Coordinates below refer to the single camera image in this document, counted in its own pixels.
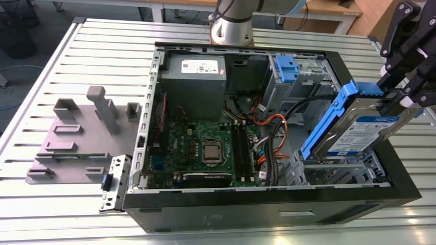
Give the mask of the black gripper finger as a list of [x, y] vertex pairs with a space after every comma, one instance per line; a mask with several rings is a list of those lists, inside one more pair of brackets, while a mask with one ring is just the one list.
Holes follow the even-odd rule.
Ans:
[[410, 107], [413, 104], [418, 104], [420, 107], [430, 107], [434, 106], [434, 55], [426, 53], [421, 48], [417, 48], [416, 51], [424, 60], [402, 89], [405, 96], [401, 99], [401, 105]]
[[409, 81], [388, 103], [378, 107], [381, 116], [397, 116], [406, 108], [422, 107], [422, 55], [417, 52], [418, 21], [413, 21], [420, 11], [421, 7], [410, 1], [400, 2], [394, 8], [380, 51], [381, 57], [385, 58], [385, 73], [378, 80], [378, 87], [382, 91], [392, 92], [404, 78]]

